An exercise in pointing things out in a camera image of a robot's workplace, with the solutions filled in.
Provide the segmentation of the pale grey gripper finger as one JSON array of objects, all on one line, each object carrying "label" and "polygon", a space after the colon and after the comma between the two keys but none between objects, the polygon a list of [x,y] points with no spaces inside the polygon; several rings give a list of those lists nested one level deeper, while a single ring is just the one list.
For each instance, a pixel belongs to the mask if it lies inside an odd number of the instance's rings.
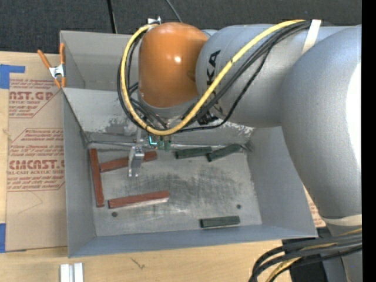
[{"label": "pale grey gripper finger", "polygon": [[133,148],[133,156],[132,156],[132,176],[138,177],[139,169],[142,165],[145,153],[141,146],[135,146]]},{"label": "pale grey gripper finger", "polygon": [[136,160],[136,153],[137,149],[135,146],[132,146],[130,151],[129,151],[129,163],[128,163],[128,171],[127,171],[127,176],[128,177],[135,177],[136,176],[136,165],[137,165],[137,160]]}]

